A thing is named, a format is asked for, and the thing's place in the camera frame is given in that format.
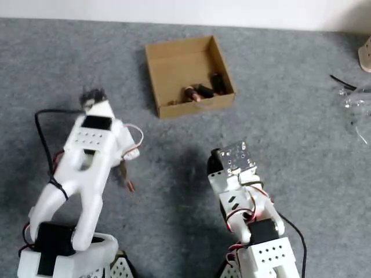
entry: small object in box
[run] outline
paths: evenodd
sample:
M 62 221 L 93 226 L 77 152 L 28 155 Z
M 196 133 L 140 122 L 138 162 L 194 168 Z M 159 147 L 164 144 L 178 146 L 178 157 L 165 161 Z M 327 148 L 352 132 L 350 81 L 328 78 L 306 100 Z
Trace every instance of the small object in box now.
M 179 102 L 176 100 L 171 100 L 168 102 L 168 106 L 177 105 L 177 104 L 179 104 Z
M 223 81 L 223 77 L 221 74 L 217 72 L 212 74 L 210 77 L 211 85 L 213 86 L 213 90 L 218 94 L 226 94 L 227 89 L 225 88 L 225 84 Z
M 191 86 L 188 86 L 188 87 L 184 88 L 184 95 L 185 95 L 186 98 L 188 98 L 192 101 L 196 101 L 196 102 L 201 101 L 200 96 L 197 94 L 195 89 Z
M 213 89 L 205 87 L 203 84 L 196 85 L 196 91 L 199 95 L 203 96 L 204 98 L 212 98 L 214 97 L 215 92 Z

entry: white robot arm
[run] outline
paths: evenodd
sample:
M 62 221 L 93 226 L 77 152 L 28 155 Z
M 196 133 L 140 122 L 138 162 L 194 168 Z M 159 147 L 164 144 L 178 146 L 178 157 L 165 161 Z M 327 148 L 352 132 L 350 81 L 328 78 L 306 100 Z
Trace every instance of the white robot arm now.
M 299 278 L 283 220 L 250 160 L 246 142 L 216 149 L 208 161 L 208 179 L 227 228 L 238 244 L 230 247 L 220 277 Z
M 94 231 L 111 168 L 138 157 L 139 144 L 135 144 L 128 127 L 115 118 L 103 92 L 94 91 L 82 98 L 86 113 L 77 117 L 58 167 L 30 211 L 30 236 L 35 246 L 22 251 L 20 278 L 80 277 L 109 266 L 118 251 L 114 237 Z M 76 227 L 49 223 L 76 193 L 82 203 Z

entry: white wire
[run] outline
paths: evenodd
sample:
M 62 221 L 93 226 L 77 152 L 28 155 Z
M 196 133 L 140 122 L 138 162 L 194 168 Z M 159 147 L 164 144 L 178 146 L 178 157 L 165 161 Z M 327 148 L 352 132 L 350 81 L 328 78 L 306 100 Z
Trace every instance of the white wire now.
M 30 226 L 31 226 L 31 224 L 28 224 L 28 225 L 26 226 L 25 230 L 24 230 L 24 237 L 26 238 L 26 240 L 27 240 L 27 230 L 30 229 Z
M 357 132 L 358 136 L 360 136 L 360 138 L 365 142 L 365 144 L 368 145 L 369 143 L 367 143 L 366 139 L 359 133 L 357 126 L 355 127 L 355 131 Z
M 123 126 L 124 127 L 132 127 L 134 129 L 138 130 L 140 132 L 140 135 L 141 135 L 140 141 L 137 144 L 135 144 L 133 147 L 131 147 L 130 149 L 128 149 L 124 153 L 124 155 L 126 155 L 128 152 L 131 152 L 132 150 L 137 149 L 141 145 L 141 143 L 143 142 L 143 139 L 144 139 L 144 134 L 143 134 L 143 131 L 139 127 L 137 127 L 136 125 L 133 125 L 132 123 L 124 123 Z

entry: brown cardboard tray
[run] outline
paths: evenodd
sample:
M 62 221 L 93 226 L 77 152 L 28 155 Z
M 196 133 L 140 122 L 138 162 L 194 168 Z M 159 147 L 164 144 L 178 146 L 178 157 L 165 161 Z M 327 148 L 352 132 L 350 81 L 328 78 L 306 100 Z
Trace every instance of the brown cardboard tray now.
M 147 45 L 146 55 L 161 119 L 233 105 L 235 89 L 214 36 Z M 226 94 L 206 98 L 198 103 L 183 103 L 182 89 L 199 83 L 211 87 L 210 75 L 214 72 L 223 76 Z

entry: perforated metal plate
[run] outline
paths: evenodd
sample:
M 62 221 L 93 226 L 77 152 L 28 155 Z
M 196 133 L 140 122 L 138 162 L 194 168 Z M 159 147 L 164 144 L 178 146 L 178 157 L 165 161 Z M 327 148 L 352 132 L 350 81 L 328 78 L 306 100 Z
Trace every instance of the perforated metal plate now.
M 217 155 L 223 169 L 228 175 L 238 174 L 254 167 L 254 163 L 252 163 L 250 154 L 248 153 L 247 144 L 243 140 L 219 149 Z
M 111 278 L 134 278 L 125 258 L 118 258 L 111 268 Z
M 226 264 L 219 278 L 241 278 L 241 275 L 237 268 L 233 268 L 229 264 Z

